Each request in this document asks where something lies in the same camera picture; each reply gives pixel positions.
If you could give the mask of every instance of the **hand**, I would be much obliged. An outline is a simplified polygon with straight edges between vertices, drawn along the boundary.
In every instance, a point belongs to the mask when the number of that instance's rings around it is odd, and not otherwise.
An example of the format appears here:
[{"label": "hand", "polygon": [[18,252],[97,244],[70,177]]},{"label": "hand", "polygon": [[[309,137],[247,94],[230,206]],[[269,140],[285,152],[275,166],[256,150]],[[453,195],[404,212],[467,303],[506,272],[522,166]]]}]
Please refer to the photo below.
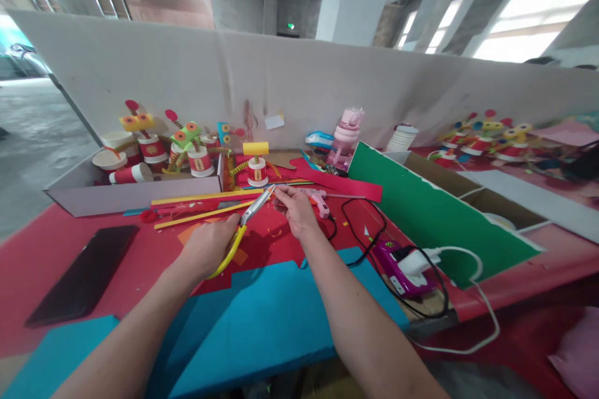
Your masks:
[{"label": "hand", "polygon": [[303,237],[306,232],[319,230],[312,204],[306,195],[298,189],[286,185],[275,189],[275,210],[287,217],[291,233],[296,239]]},{"label": "hand", "polygon": [[225,250],[239,223],[240,215],[226,221],[204,223],[196,228],[175,261],[179,274],[199,284],[214,273],[225,258]]}]

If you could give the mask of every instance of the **black cable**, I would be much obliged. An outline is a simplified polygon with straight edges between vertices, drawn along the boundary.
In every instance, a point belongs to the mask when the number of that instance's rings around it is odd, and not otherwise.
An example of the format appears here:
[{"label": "black cable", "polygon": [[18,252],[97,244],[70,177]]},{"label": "black cable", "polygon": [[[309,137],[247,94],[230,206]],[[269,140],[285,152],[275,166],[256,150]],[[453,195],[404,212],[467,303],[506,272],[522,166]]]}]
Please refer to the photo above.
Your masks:
[{"label": "black cable", "polygon": [[397,298],[397,300],[399,300],[404,306],[406,306],[408,309],[410,309],[411,311],[413,311],[415,314],[418,314],[424,318],[429,318],[429,319],[438,319],[438,318],[443,318],[443,316],[447,315],[447,311],[449,310],[449,294],[447,293],[447,288],[445,287],[445,282],[443,281],[443,278],[441,277],[441,274],[439,272],[439,270],[437,269],[437,266],[431,261],[431,259],[429,258],[428,254],[426,254],[426,252],[417,247],[417,246],[406,246],[403,249],[417,249],[418,251],[420,251],[422,253],[422,255],[424,256],[424,258],[426,259],[426,261],[431,265],[431,267],[433,268],[433,271],[435,272],[435,275],[437,276],[437,279],[439,280],[439,283],[441,284],[441,288],[443,289],[443,309],[436,314],[426,314],[424,312],[421,312],[418,309],[415,309],[410,303],[408,303],[405,299],[403,299],[394,289],[392,289],[391,287],[389,287],[389,285],[385,282],[385,280],[382,278],[382,274],[379,270],[379,267],[376,264],[376,261],[374,260],[374,258],[372,257],[372,255],[370,254],[371,249],[374,247],[374,245],[376,244],[376,241],[379,239],[380,235],[387,229],[387,220],[385,219],[385,216],[382,214],[382,212],[379,210],[379,208],[370,200],[365,199],[365,201],[367,201],[372,207],[374,207],[376,209],[376,211],[379,213],[382,221],[383,221],[383,226],[381,228],[381,230],[379,232],[377,232],[376,236],[374,237],[374,239],[372,240],[372,242],[370,243],[370,245],[368,247],[366,247],[366,245],[364,243],[362,243],[362,241],[358,238],[358,236],[356,235],[356,232],[354,231],[353,226],[351,225],[351,222],[349,220],[348,214],[345,212],[345,206],[346,204],[354,201],[354,200],[359,200],[361,198],[352,198],[349,201],[346,201],[345,203],[343,203],[341,205],[341,211],[343,212],[343,214],[345,215],[345,219],[348,222],[348,226],[351,230],[351,233],[354,234],[354,237],[356,238],[356,240],[358,240],[358,242],[360,243],[360,245],[362,245],[362,247],[365,249],[364,254],[362,254],[362,256],[360,256],[359,258],[357,258],[354,262],[351,262],[348,265],[348,267],[354,267],[356,265],[360,265],[364,259],[366,259],[368,256],[370,256],[370,263],[374,266],[374,269],[376,270],[377,274],[379,275],[379,277],[382,280],[382,283],[385,284],[385,286],[387,287],[387,290],[389,290],[389,292],[391,292],[391,294],[393,296],[395,296],[395,298]]},{"label": "black cable", "polygon": [[331,236],[327,237],[326,239],[328,241],[331,241],[331,240],[333,240],[333,238],[335,237],[335,235],[337,235],[337,223],[335,222],[335,219],[333,218],[333,215],[329,215],[329,220],[331,220],[333,222],[334,228],[333,228],[333,233],[331,234]]}]

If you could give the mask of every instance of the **scissor blade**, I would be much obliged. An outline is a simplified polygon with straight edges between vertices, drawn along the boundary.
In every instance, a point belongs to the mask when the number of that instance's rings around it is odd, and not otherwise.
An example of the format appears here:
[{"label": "scissor blade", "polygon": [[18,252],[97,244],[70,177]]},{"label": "scissor blade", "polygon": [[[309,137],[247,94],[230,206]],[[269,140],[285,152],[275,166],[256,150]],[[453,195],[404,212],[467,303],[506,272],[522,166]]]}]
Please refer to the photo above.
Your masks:
[{"label": "scissor blade", "polygon": [[266,204],[266,202],[268,201],[268,198],[270,198],[270,195],[272,195],[272,193],[274,191],[275,191],[275,186],[272,185],[269,188],[267,188],[266,190],[264,190],[262,195],[257,197],[256,201],[254,201],[253,204],[250,207],[248,207],[248,209],[245,211],[245,213],[241,217],[241,221],[240,221],[241,226],[246,224],[248,222],[248,220],[251,217],[253,217],[254,214],[256,212],[258,212],[262,206],[264,206]]}]

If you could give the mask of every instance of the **smartphone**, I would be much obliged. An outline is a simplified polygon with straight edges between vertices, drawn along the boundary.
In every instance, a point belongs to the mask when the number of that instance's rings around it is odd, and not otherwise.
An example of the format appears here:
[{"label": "smartphone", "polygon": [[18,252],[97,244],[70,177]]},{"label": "smartphone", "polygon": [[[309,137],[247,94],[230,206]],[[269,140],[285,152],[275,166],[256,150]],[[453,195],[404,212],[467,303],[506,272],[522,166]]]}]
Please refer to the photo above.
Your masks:
[{"label": "smartphone", "polygon": [[137,231],[137,226],[99,229],[25,321],[25,327],[88,316],[100,302]]}]

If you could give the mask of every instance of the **pink water bottle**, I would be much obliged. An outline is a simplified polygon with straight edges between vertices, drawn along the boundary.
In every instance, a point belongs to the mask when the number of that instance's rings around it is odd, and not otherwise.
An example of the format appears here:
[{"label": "pink water bottle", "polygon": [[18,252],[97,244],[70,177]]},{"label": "pink water bottle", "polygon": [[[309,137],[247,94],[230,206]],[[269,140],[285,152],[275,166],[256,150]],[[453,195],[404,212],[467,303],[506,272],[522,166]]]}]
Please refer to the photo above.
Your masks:
[{"label": "pink water bottle", "polygon": [[331,152],[326,159],[327,164],[345,170],[349,153],[358,140],[360,134],[360,123],[364,118],[362,108],[352,107],[343,111],[341,120],[335,128],[335,140],[331,146]]}]

